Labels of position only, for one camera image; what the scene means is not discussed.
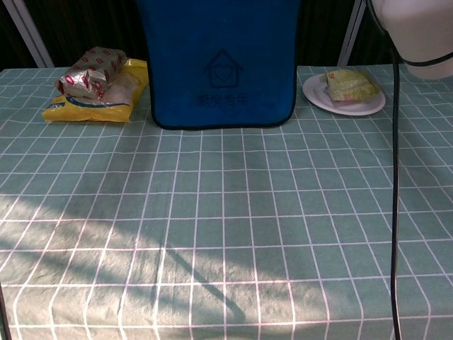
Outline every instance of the plastic wrapper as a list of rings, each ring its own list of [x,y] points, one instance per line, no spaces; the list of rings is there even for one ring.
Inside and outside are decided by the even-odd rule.
[[[65,96],[101,99],[126,62],[121,50],[94,47],[55,82]]]
[[[329,72],[324,80],[332,101],[363,101],[381,91],[366,74],[351,69]]]
[[[47,122],[52,121],[108,121],[129,122],[134,110],[148,85],[147,63],[128,59],[102,101],[89,98],[58,96],[42,113]]]

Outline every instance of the red and white packet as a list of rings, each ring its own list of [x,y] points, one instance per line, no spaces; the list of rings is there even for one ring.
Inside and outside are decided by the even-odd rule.
[[[102,100],[126,59],[126,54],[121,50],[94,47],[54,85],[64,96]]]

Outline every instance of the green checkered tablecloth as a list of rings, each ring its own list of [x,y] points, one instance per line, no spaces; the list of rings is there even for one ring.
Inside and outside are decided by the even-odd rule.
[[[62,69],[0,73],[0,280],[14,339],[385,339],[387,104],[281,127],[44,123]],[[401,85],[404,339],[453,337],[453,81]]]

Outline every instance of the wire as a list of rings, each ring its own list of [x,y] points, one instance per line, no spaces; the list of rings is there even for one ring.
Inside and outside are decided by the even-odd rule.
[[[391,298],[391,313],[394,323],[395,339],[401,340],[401,326],[398,311],[398,294],[396,292],[396,276],[398,274],[398,214],[399,214],[399,145],[398,145],[398,121],[399,121],[399,63],[397,60],[398,51],[396,50],[390,35],[382,27],[371,0],[365,0],[371,17],[379,31],[384,34],[389,41],[391,52],[391,63],[394,71],[394,107],[393,107],[393,126],[392,126],[392,141],[393,141],[393,168],[394,168],[394,184],[393,184],[393,202],[391,211],[391,269],[390,269],[390,298]]]

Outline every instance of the blue bag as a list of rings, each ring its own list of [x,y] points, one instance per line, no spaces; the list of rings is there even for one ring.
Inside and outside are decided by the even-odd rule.
[[[166,129],[270,127],[294,110],[301,0],[136,0]]]

